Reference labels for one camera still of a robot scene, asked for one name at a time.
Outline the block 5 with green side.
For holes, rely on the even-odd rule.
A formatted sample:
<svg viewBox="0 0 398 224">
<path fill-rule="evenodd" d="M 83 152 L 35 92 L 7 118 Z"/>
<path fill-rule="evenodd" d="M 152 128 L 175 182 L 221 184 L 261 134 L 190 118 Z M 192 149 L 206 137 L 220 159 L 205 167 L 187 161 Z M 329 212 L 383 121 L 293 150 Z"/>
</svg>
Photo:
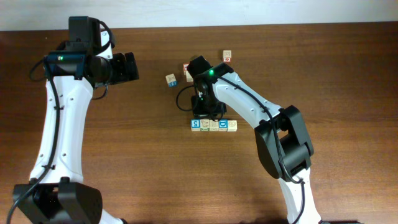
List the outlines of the block 5 with green side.
<svg viewBox="0 0 398 224">
<path fill-rule="evenodd" d="M 219 131 L 219 122 L 209 120 L 209 131 Z"/>
</svg>

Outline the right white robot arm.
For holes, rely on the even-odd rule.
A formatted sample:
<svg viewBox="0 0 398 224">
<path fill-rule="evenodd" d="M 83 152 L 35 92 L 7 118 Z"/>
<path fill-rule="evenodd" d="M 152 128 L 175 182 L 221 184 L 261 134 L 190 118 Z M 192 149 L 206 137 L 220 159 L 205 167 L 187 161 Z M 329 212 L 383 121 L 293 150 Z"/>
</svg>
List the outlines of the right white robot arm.
<svg viewBox="0 0 398 224">
<path fill-rule="evenodd" d="M 280 184 L 289 223 L 321 223 L 310 186 L 314 149 L 301 112 L 263 98 L 226 63 L 212 66 L 199 56 L 187 70 L 195 89 L 194 117 L 220 119 L 227 106 L 235 110 L 254 129 L 259 160 Z"/>
</svg>

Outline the blue 5 block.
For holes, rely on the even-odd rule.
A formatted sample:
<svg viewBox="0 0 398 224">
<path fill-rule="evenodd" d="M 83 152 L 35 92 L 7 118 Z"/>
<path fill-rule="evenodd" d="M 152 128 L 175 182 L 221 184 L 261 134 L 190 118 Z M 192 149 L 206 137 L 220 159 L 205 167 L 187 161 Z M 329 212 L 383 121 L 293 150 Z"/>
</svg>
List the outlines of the blue 5 block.
<svg viewBox="0 0 398 224">
<path fill-rule="evenodd" d="M 199 119 L 192 119 L 190 127 L 192 131 L 201 131 L 201 121 Z"/>
</svg>

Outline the block with animal drawing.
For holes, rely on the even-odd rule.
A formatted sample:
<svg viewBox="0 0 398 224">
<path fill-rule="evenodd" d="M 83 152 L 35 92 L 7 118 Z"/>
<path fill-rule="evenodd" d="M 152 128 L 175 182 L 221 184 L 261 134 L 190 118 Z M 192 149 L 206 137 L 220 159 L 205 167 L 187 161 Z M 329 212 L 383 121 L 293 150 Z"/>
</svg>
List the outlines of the block with animal drawing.
<svg viewBox="0 0 398 224">
<path fill-rule="evenodd" d="M 209 119 L 201 119 L 200 120 L 200 128 L 201 128 L 201 131 L 209 131 L 210 130 L 210 120 Z"/>
</svg>

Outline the block with blue T side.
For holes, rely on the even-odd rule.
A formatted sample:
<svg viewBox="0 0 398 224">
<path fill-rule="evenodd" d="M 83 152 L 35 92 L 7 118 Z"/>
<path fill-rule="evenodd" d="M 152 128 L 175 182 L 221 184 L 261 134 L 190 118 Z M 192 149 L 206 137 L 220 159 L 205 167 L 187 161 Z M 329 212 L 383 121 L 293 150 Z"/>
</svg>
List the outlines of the block with blue T side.
<svg viewBox="0 0 398 224">
<path fill-rule="evenodd" d="M 238 130 L 238 123 L 236 120 L 228 120 L 228 132 L 236 132 Z"/>
</svg>

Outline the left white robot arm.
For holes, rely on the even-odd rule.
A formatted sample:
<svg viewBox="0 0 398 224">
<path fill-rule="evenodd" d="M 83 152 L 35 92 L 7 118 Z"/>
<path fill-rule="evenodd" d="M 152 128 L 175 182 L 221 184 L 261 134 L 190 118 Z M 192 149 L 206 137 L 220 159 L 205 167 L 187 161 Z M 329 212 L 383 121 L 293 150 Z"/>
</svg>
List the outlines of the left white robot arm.
<svg viewBox="0 0 398 224">
<path fill-rule="evenodd" d="M 81 150 L 88 106 L 100 87 L 139 78 L 133 53 L 112 52 L 115 38 L 101 20 L 71 16 L 69 39 L 48 53 L 47 110 L 28 184 L 17 184 L 13 210 L 32 223 L 121 223 L 103 208 L 101 192 L 83 182 Z"/>
</svg>

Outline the blue D block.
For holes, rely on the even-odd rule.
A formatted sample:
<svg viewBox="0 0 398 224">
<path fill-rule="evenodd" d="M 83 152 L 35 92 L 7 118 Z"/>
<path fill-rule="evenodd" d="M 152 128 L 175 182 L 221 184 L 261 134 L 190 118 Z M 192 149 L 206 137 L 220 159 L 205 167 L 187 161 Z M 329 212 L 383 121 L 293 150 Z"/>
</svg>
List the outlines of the blue D block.
<svg viewBox="0 0 398 224">
<path fill-rule="evenodd" d="M 218 131 L 227 131 L 228 130 L 228 120 L 221 119 L 218 121 Z"/>
</svg>

